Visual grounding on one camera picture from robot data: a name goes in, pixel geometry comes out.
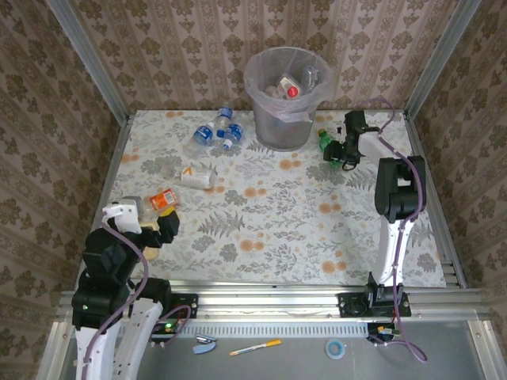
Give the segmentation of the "long aluminium mounting rail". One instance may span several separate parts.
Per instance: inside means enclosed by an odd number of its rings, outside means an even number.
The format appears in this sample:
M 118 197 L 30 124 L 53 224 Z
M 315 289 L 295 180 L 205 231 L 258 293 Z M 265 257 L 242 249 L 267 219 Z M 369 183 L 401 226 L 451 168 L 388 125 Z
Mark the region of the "long aluminium mounting rail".
M 324 321 L 340 317 L 344 294 L 362 286 L 228 283 L 172 280 L 174 294 L 197 294 L 199 321 Z M 407 321 L 473 321 L 490 318 L 480 291 L 407 287 Z

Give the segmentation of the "floral plastic tablecloth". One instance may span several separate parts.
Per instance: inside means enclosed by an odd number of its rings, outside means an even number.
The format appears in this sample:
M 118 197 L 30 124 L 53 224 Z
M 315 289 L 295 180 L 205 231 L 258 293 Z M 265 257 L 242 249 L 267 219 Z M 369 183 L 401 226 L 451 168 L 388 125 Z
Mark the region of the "floral plastic tablecloth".
M 341 111 L 321 111 L 307 143 L 295 151 L 258 142 L 251 112 L 237 111 L 242 141 L 214 142 L 189 157 L 185 145 L 213 117 L 210 111 L 139 111 L 109 200 L 148 196 L 171 188 L 180 229 L 156 260 L 138 266 L 169 280 L 364 285 L 377 257 L 380 216 L 374 194 L 377 169 L 368 159 L 351 171 L 325 162 L 318 130 L 334 134 Z M 208 190 L 171 183 L 167 165 L 212 169 Z

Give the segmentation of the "blue tape roll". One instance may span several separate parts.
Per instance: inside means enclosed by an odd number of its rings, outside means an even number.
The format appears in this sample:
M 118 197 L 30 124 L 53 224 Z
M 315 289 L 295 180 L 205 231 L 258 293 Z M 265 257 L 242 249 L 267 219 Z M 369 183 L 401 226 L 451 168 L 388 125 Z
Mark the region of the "blue tape roll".
M 332 360 L 339 360 L 345 355 L 345 345 L 338 339 L 330 339 L 326 342 L 325 353 Z

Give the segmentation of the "blue label water bottle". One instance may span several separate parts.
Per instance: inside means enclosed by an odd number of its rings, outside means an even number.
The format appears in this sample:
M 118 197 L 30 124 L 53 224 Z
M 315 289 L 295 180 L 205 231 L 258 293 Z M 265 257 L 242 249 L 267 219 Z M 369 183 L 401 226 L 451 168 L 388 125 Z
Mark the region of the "blue label water bottle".
M 219 101 L 219 107 L 216 111 L 216 115 L 213 119 L 213 127 L 215 132 L 220 130 L 224 131 L 226 127 L 231 123 L 233 116 L 233 108 L 229 101 Z
M 185 153 L 189 157 L 205 154 L 213 143 L 214 135 L 215 125 L 213 122 L 200 125 L 185 145 Z
M 243 129 L 239 124 L 230 123 L 224 130 L 218 130 L 217 136 L 223 140 L 223 147 L 230 149 L 241 142 Z

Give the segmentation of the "beige calculator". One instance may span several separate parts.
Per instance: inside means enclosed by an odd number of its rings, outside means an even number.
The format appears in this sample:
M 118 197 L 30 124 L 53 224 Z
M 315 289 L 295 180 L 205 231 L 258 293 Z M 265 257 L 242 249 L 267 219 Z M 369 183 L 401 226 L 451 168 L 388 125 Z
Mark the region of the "beige calculator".
M 156 221 L 151 222 L 143 222 L 140 224 L 141 227 L 150 227 L 153 230 L 159 230 L 158 224 Z M 159 249 L 158 248 L 151 248 L 147 247 L 143 251 L 143 255 L 145 256 L 146 260 L 156 260 L 159 256 Z

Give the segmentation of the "grey mesh waste bin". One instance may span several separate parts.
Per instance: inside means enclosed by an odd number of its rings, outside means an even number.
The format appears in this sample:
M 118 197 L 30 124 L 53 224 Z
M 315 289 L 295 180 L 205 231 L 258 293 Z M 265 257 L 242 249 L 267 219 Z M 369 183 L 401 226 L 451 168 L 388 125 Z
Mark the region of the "grey mesh waste bin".
M 277 84 L 268 86 L 265 93 L 283 99 L 277 91 Z M 317 109 L 310 114 L 308 121 L 285 123 L 257 105 L 252 104 L 252 107 L 257 139 L 264 146 L 273 150 L 291 151 L 299 149 L 309 139 Z

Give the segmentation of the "orange label plastic bottle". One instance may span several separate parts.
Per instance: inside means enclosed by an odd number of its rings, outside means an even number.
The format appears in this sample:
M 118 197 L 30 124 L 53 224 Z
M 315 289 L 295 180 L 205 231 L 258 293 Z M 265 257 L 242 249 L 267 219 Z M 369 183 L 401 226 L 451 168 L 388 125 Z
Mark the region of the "orange label plastic bottle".
M 158 217 L 170 207 L 179 204 L 177 196 L 171 188 L 141 199 L 140 215 L 143 218 Z

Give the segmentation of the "white label orange chevron bottle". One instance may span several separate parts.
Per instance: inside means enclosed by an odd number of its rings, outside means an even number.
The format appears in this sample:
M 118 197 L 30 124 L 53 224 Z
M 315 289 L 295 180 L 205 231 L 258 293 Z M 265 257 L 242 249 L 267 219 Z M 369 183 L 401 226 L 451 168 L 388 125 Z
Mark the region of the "white label orange chevron bottle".
M 161 174 L 171 183 L 199 190 L 213 188 L 216 179 L 212 169 L 196 165 L 167 165 L 161 169 Z

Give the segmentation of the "translucent pink bin liner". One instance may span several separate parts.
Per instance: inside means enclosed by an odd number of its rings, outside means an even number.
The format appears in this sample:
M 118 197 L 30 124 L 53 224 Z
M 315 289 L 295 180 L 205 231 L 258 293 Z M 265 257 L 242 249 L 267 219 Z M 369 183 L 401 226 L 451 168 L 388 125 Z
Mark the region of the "translucent pink bin liner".
M 307 67 L 318 71 L 318 80 L 310 91 L 294 99 L 270 97 L 265 93 L 268 86 L 276 85 L 284 75 L 301 85 Z M 310 114 L 323 101 L 333 100 L 336 93 L 335 73 L 326 60 L 300 47 L 273 47 L 252 55 L 243 79 L 252 104 L 285 123 L 308 121 Z

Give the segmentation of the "red cap white label bottle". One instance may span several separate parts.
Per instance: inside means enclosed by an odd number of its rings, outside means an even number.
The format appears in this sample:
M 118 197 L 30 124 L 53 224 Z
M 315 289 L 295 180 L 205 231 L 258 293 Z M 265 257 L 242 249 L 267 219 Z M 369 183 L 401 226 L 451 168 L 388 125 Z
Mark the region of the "red cap white label bottle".
M 285 100 L 296 99 L 302 94 L 298 82 L 288 74 L 284 74 L 279 78 L 277 91 Z

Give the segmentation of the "aluminium frame post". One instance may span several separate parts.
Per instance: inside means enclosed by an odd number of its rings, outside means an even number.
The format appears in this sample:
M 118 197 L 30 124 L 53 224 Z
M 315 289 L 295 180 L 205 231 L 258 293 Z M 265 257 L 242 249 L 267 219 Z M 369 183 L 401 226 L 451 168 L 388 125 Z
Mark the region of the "aluminium frame post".
M 47 0 L 47 3 L 99 89 L 109 110 L 118 124 L 123 127 L 128 121 L 129 111 L 121 100 L 120 93 L 113 84 L 105 65 L 101 62 L 98 48 L 93 46 L 92 40 L 88 37 L 84 23 L 78 19 L 77 13 L 68 0 Z
M 414 119 L 435 86 L 482 0 L 459 0 L 404 108 Z

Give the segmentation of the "blue stapler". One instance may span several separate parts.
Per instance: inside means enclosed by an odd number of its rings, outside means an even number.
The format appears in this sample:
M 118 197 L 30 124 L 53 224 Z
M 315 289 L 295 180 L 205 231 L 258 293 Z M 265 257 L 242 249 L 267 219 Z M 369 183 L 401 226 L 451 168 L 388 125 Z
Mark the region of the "blue stapler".
M 193 347 L 193 353 L 195 355 L 202 355 L 211 352 L 216 347 L 215 337 L 196 334 L 196 342 L 197 345 Z

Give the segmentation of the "small circuit board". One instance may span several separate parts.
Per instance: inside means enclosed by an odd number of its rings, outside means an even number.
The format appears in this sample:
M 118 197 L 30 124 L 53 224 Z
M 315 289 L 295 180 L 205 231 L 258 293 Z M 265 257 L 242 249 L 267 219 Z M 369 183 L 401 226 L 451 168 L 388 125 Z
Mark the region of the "small circuit board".
M 392 341 L 395 336 L 398 335 L 398 330 L 395 328 L 394 324 L 378 324 L 378 323 L 368 323 L 368 336 L 367 340 L 377 344 L 384 344 L 386 342 Z
M 169 339 L 170 337 L 174 336 L 177 332 L 177 326 L 174 323 L 171 322 L 164 322 L 161 324 L 157 324 L 154 327 L 154 330 L 151 334 L 151 337 L 153 339 Z

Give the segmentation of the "aluminium table side rail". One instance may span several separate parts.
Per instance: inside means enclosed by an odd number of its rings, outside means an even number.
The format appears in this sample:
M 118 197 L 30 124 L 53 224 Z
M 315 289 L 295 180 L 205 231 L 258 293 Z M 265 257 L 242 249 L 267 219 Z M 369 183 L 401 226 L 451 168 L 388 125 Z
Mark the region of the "aluminium table side rail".
M 440 204 L 436 186 L 433 181 L 428 164 L 426 167 L 426 210 L 432 224 L 433 234 L 436 239 L 436 247 L 440 254 L 440 262 L 445 268 L 444 278 L 447 287 L 467 289 L 468 284 L 463 273 L 455 245 L 452 240 L 443 208 Z
M 97 209 L 95 211 L 92 225 L 90 227 L 90 230 L 88 231 L 88 234 L 84 237 L 84 239 L 87 239 L 88 236 L 94 232 L 101 223 L 102 218 L 102 208 L 105 207 L 109 202 L 109 197 L 112 192 L 112 187 L 115 182 L 115 178 L 118 172 L 118 169 L 120 167 L 120 162 L 124 154 L 125 147 L 127 145 L 129 136 L 131 134 L 133 121 L 135 119 L 135 115 L 131 114 L 127 117 L 127 120 L 120 128 L 120 132 L 118 134 L 118 139 L 116 141 L 116 145 L 114 147 L 114 150 L 112 152 L 112 158 L 109 163 L 108 170 L 106 172 L 106 177 L 104 180 L 104 184 L 102 187 L 102 192 L 100 195 L 100 198 L 98 200 Z

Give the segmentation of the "orange white marker pen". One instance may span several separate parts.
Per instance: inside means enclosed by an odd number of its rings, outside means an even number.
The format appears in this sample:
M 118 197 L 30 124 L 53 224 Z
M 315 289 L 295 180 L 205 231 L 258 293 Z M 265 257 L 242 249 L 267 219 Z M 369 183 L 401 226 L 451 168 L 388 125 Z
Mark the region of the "orange white marker pen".
M 255 345 L 249 346 L 247 348 L 241 348 L 241 349 L 238 349 L 238 350 L 235 350 L 235 351 L 231 351 L 229 353 L 229 356 L 242 355 L 242 354 L 245 354 L 245 353 L 248 353 L 248 352 L 254 352 L 254 351 L 257 351 L 257 350 L 260 350 L 260 349 L 263 349 L 263 348 L 276 347 L 276 346 L 281 345 L 281 344 L 282 344 L 282 341 L 280 339 L 270 340 L 270 341 L 265 342 L 263 344 L 255 344 Z

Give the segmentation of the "green bottle yellow cap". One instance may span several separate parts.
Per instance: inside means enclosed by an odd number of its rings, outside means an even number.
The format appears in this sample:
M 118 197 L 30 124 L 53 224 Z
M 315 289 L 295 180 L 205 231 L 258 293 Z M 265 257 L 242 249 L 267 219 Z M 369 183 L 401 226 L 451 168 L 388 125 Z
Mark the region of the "green bottle yellow cap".
M 331 141 L 337 141 L 337 140 L 334 139 L 324 128 L 321 128 L 318 130 L 318 146 L 319 146 L 322 154 L 323 154 L 323 151 L 324 151 L 324 148 L 326 147 L 326 145 L 328 143 L 330 143 Z M 330 163 L 333 166 L 340 165 L 343 162 L 344 152 L 345 152 L 344 147 L 341 144 L 341 161 L 328 162 L 328 163 Z

